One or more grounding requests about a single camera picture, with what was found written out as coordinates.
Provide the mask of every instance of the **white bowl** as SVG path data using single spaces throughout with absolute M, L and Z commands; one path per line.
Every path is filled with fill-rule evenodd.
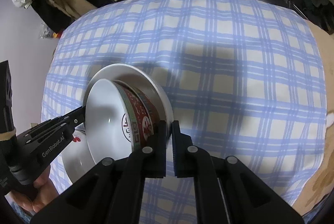
M 86 172 L 88 172 L 95 163 L 89 151 L 86 135 L 80 131 L 74 131 L 75 141 L 61 152 L 62 161 L 67 175 L 72 183 L 75 183 Z
M 99 70 L 87 86 L 83 97 L 83 105 L 86 105 L 88 95 L 94 84 L 103 78 L 110 81 L 120 80 L 129 86 L 140 89 L 156 107 L 160 119 L 166 121 L 167 130 L 168 132 L 170 131 L 170 125 L 174 120 L 174 116 L 172 106 L 165 91 L 150 76 L 131 65 L 117 63 Z
M 127 129 L 123 104 L 120 92 L 107 79 L 98 80 L 90 90 L 86 101 L 85 130 L 95 163 L 105 157 L 122 159 L 132 152 L 131 129 L 123 131 L 123 128 Z

